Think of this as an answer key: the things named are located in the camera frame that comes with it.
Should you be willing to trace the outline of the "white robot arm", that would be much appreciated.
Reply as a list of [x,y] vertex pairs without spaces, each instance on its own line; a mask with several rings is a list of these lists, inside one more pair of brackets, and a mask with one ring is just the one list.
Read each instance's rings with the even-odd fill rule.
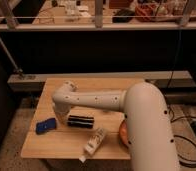
[[133,171],[180,171],[166,100],[153,84],[127,90],[77,92],[67,81],[52,94],[53,110],[64,117],[72,106],[122,112]]

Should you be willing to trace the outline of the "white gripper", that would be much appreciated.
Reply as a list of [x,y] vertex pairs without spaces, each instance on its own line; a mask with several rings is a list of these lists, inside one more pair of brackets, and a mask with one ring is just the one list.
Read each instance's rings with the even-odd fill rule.
[[71,106],[67,104],[55,104],[53,106],[54,113],[61,124],[65,124]]

